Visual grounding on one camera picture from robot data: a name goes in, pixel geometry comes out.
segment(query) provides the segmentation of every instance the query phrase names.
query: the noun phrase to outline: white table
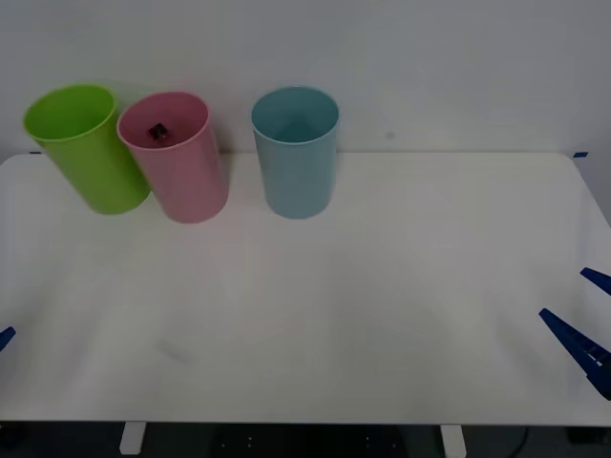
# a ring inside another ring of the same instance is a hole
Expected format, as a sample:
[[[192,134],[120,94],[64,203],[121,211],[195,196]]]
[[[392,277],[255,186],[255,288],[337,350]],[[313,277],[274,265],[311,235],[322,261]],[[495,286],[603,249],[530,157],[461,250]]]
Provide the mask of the white table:
[[[256,155],[207,222],[0,167],[1,420],[611,425],[537,313],[611,347],[611,229],[553,154],[340,155],[283,219]]]

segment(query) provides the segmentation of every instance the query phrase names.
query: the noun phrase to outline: blue clamp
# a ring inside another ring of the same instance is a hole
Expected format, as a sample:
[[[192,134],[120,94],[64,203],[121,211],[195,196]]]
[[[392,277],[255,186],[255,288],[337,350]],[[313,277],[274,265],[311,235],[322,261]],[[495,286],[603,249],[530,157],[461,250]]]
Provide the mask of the blue clamp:
[[[12,326],[0,332],[0,351],[4,350],[13,337],[15,337],[15,330]]]
[[[581,271],[581,274],[605,293],[611,295],[611,277],[587,267]],[[611,401],[611,353],[565,323],[547,308],[541,310],[539,315],[560,343],[564,345],[566,351],[581,366],[594,388],[607,401]]]

